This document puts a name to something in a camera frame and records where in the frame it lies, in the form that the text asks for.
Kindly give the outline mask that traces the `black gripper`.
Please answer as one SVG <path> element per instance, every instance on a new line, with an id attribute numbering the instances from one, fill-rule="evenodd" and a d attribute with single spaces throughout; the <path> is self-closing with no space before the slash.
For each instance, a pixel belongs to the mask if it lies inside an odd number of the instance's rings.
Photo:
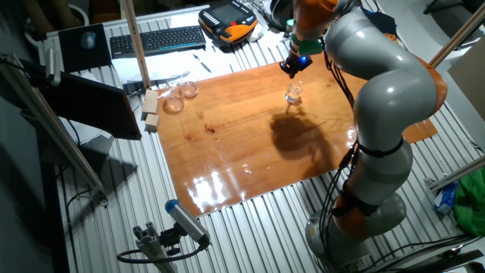
<path id="1" fill-rule="evenodd" d="M 300 71 L 303 71 L 312 63 L 311 56 L 298 56 L 295 52 L 289 52 L 286 60 L 280 62 L 280 68 L 289 75 L 290 79 L 293 79 Z"/>

